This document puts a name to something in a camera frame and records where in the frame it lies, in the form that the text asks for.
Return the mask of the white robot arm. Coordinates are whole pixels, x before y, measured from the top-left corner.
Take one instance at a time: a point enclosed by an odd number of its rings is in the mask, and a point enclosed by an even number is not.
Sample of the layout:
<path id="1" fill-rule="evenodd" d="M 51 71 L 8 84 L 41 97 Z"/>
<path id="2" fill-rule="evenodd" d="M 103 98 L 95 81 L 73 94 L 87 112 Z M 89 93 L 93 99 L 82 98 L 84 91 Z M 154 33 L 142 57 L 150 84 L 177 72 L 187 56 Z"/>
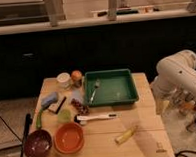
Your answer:
<path id="1" fill-rule="evenodd" d="M 183 50 L 162 58 L 156 65 L 157 76 L 150 84 L 156 102 L 156 113 L 163 112 L 163 101 L 174 95 L 177 89 L 196 97 L 196 53 Z"/>

